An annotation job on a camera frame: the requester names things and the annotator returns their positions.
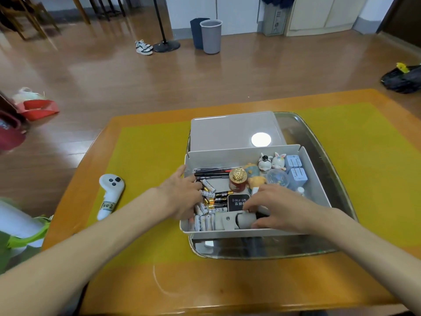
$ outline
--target hand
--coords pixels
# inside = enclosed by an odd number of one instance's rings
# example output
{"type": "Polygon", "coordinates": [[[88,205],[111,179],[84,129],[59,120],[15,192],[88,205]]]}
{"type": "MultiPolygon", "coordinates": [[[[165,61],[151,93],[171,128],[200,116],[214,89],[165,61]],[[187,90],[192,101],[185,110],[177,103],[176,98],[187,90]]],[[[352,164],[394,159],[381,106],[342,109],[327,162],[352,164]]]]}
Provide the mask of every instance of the hand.
{"type": "Polygon", "coordinates": [[[199,192],[202,183],[195,182],[194,175],[182,178],[186,165],[180,166],[157,189],[167,198],[170,216],[174,219],[188,219],[194,215],[193,206],[203,200],[199,192]]]}
{"type": "Polygon", "coordinates": [[[256,212],[267,207],[269,217],[259,218],[251,228],[274,228],[289,232],[314,234],[317,224],[329,208],[277,184],[261,185],[259,191],[244,203],[243,209],[256,212]]]}

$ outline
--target figurine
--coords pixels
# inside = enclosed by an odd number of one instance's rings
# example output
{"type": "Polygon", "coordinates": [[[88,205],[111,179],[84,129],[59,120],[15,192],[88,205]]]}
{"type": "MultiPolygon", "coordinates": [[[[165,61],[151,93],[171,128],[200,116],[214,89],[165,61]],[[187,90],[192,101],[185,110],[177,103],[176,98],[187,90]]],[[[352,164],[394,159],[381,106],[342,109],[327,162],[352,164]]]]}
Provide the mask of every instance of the figurine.
{"type": "Polygon", "coordinates": [[[266,173],[268,170],[272,168],[272,156],[263,155],[263,153],[260,153],[259,162],[257,163],[257,166],[259,167],[259,170],[261,170],[263,173],[266,173]]]}
{"type": "Polygon", "coordinates": [[[272,159],[272,168],[286,171],[287,169],[285,167],[285,159],[284,159],[285,156],[287,156],[287,154],[279,155],[278,153],[275,152],[275,157],[272,159]]]}
{"type": "Polygon", "coordinates": [[[253,187],[259,187],[260,185],[266,184],[266,177],[264,176],[249,177],[247,182],[248,182],[248,187],[252,190],[253,187]]]}
{"type": "Polygon", "coordinates": [[[244,166],[244,169],[247,172],[248,178],[260,175],[260,170],[256,164],[249,163],[246,166],[244,166]]]}

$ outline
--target yellow mat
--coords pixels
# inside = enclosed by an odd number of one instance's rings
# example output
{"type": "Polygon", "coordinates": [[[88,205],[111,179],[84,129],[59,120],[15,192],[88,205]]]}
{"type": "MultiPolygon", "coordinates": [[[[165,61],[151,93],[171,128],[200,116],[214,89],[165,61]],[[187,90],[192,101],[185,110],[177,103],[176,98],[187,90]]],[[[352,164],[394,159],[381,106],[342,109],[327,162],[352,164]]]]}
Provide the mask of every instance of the yellow mat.
{"type": "MultiPolygon", "coordinates": [[[[322,143],[365,227],[398,246],[421,244],[421,154],[369,103],[294,111],[322,143]]],[[[119,207],[159,185],[184,161],[190,122],[122,129],[107,173],[123,177],[119,207]]],[[[97,194],[88,225],[96,221],[97,194]]],[[[167,220],[107,267],[201,260],[178,222],[167,220]]]]}

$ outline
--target white sneaker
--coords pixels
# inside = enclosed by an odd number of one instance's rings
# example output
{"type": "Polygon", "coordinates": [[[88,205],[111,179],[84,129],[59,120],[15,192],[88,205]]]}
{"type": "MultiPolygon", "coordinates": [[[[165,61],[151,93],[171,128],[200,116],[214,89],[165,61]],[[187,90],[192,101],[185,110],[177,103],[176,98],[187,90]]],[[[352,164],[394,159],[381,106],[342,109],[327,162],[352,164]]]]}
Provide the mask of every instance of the white sneaker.
{"type": "Polygon", "coordinates": [[[145,43],[136,42],[136,52],[141,55],[151,55],[152,49],[148,48],[145,43]]]}
{"type": "Polygon", "coordinates": [[[150,50],[154,48],[152,45],[145,43],[143,40],[136,41],[136,48],[140,45],[145,45],[150,50]]]}

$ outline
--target gray trash can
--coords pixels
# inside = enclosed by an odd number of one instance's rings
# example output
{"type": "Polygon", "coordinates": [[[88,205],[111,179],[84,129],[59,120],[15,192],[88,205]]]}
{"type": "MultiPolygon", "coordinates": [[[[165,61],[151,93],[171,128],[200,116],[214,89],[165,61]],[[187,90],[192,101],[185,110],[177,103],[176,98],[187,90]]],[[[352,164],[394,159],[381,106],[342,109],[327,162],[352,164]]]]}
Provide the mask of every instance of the gray trash can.
{"type": "Polygon", "coordinates": [[[203,51],[215,54],[221,51],[221,20],[205,20],[200,23],[202,27],[203,51]]]}

